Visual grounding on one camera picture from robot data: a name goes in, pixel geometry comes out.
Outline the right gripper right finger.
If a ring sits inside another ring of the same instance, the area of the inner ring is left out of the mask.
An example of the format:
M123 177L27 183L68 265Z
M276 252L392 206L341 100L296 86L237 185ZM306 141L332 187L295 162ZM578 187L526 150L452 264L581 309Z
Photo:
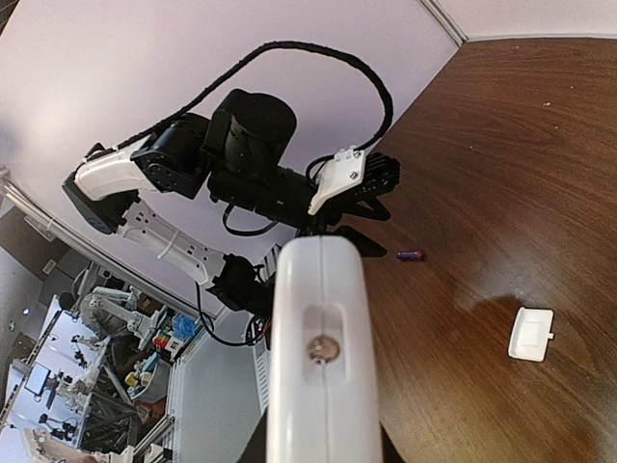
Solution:
M405 463L405 459L396 448L385 427L380 424L382 455L384 463Z

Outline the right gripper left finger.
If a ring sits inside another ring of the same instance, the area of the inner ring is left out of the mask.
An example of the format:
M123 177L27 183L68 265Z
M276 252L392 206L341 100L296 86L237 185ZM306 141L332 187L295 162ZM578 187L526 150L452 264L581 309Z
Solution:
M267 462L267 421L268 415L263 414L248 444L244 447L237 463L266 463Z

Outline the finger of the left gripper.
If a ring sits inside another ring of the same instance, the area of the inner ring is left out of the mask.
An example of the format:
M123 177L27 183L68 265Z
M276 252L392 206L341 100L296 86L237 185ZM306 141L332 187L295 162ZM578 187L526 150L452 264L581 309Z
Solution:
M338 199L336 205L342 214L364 219L386 222L391 217L389 210L377 197L369 197L367 199L346 197Z
M387 254L387 249L377 241L348 225L338 227L332 232L332 235L349 240L363 258L382 258Z

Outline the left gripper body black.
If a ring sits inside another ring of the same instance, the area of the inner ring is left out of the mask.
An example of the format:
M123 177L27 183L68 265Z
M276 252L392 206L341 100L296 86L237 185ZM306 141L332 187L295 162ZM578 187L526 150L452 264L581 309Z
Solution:
M277 224L285 224L300 232L323 232L337 224L336 210L326 209L315 216L309 214L316 187L291 169L277 169L274 187L221 170L210 175L207 188L213 202L228 204L223 215L223 225L228 232L235 232L228 225L228 217L235 207L269 219L271 224L259 229L260 232L268 232Z

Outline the purple battery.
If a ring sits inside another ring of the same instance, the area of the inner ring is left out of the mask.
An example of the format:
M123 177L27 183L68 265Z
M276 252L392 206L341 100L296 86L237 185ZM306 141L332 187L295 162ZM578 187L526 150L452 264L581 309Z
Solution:
M402 261L422 261L425 255L422 251L400 251L396 253L396 258Z

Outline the white remote control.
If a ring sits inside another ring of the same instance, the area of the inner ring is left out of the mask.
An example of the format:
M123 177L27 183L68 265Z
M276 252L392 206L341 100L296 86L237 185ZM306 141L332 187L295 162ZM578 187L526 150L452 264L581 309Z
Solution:
M362 259L343 237L296 238L279 255L266 459L384 459Z

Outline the white battery cover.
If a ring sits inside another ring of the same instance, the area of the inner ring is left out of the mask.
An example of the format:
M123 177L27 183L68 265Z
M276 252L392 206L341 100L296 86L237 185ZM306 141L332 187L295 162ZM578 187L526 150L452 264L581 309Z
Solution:
M554 311L520 307L510 334L508 355L517 360L541 363L546 358Z

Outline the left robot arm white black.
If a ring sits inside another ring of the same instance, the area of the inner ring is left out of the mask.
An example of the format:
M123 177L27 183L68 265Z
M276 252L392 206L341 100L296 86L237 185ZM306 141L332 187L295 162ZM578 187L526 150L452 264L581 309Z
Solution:
M307 177L280 164L296 126L284 101L233 90L211 118L183 115L126 149L95 145L63 188L97 231L146 246L229 309L266 318L273 282L261 279L246 258L202 244L162 219L141 193L194 199L207 189L212 201L256 213L271 225L287 225L301 236L338 235L362 256L382 257L383 246L341 220L344 215L388 220L381 197L399 183L399 162L350 148L325 159L316 177Z

